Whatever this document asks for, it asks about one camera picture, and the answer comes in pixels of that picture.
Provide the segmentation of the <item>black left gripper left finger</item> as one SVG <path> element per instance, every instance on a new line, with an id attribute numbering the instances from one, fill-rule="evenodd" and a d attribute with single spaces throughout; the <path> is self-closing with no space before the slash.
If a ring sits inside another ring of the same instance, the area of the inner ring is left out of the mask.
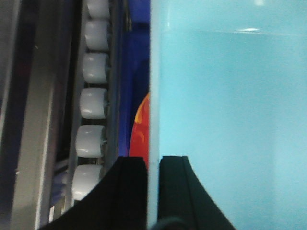
<path id="1" fill-rule="evenodd" d="M 140 157 L 119 157 L 81 201 L 44 230 L 144 230 L 147 169 Z"/>

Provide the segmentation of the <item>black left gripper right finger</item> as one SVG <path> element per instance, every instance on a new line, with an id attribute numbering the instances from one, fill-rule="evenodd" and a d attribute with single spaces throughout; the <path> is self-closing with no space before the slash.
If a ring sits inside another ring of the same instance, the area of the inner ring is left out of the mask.
<path id="1" fill-rule="evenodd" d="M 188 157 L 164 156 L 159 164 L 155 230 L 233 230 L 197 178 Z"/>

